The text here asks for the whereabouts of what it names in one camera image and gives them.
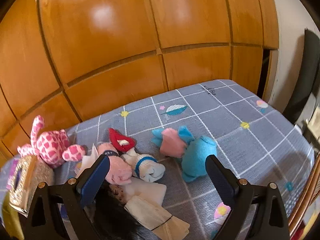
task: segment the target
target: pink spotted stuffed animal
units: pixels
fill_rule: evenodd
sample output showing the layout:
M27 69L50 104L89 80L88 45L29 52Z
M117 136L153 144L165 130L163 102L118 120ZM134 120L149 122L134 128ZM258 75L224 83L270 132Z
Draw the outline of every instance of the pink spotted stuffed animal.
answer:
M79 161L85 155L82 146L74 144L70 146L65 130L43 132L38 137L41 128L44 127L44 119L38 115L33 120L30 134L30 144L17 147L21 157L27 155L40 156L51 168L57 168L66 162Z

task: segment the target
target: gray checkered bedsheet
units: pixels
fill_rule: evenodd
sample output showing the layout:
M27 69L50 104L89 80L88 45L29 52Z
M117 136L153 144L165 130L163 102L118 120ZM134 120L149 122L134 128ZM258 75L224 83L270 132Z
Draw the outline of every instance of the gray checkered bedsheet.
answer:
M145 98L102 114L67 130L71 142L86 145L109 141L108 128L137 141L140 153L153 155L166 167L157 182L167 186L163 207L188 222L185 239L211 239L220 228L213 214L221 199L209 177L185 183L179 165L165 158L151 143L151 130L186 125L195 137L207 135L217 142L218 159L238 178L252 184L275 182L289 215L314 163L313 149L278 111L263 106L260 98L231 80L214 80ZM180 114L164 114L172 105L187 106ZM0 177L0 199L4 196L7 163ZM56 184L74 177L76 163L55 170ZM239 239L244 239L254 214L249 212Z

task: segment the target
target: pink plush ear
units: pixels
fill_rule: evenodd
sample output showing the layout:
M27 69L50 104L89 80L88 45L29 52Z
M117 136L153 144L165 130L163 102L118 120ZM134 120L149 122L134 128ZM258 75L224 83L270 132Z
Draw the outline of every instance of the pink plush ear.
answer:
M164 129L162 132L163 141L160 147L160 153L165 156L181 158L187 144L182 141L178 132L172 128Z
M38 133L43 127L44 127L43 117L41 115L36 116L35 119L33 120L32 129L30 133L30 141L31 141L31 146L33 148L37 148L36 142L38 138Z
M82 160L82 156L85 155L85 149L77 144L69 146L63 153L62 158L66 162L77 162Z
M40 156L40 151L38 149L33 148L30 144L25 144L22 147L18 146L17 151L22 158L28 155Z

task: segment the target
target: blue gripper pad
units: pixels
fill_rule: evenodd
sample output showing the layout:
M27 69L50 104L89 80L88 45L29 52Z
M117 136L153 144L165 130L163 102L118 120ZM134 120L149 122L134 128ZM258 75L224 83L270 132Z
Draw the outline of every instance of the blue gripper pad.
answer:
M85 169L79 176L76 186L77 192L80 194L80 206L84 208L91 204L100 186L103 183L110 169L109 157L100 155L95 163Z

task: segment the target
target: leaf print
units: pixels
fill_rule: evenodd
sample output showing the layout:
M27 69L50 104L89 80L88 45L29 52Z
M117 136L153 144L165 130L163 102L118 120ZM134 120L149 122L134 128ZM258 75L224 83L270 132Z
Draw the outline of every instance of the leaf print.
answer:
M162 114L177 115L177 114L181 114L186 108L187 106L183 106L183 105L173 105L173 106L169 106L165 111L165 113L162 113Z

